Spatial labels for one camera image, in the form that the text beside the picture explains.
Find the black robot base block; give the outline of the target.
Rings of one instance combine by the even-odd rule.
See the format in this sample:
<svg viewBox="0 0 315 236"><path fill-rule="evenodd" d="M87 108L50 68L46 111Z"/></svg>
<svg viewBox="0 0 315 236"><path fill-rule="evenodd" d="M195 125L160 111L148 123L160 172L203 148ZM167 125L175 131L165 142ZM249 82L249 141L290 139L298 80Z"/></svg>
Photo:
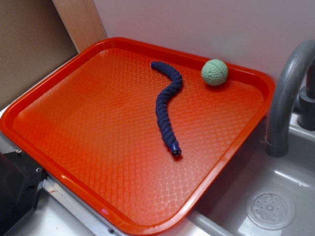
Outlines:
<svg viewBox="0 0 315 236"><path fill-rule="evenodd" d="M22 150L0 155L0 234L8 235L37 208L45 171Z"/></svg>

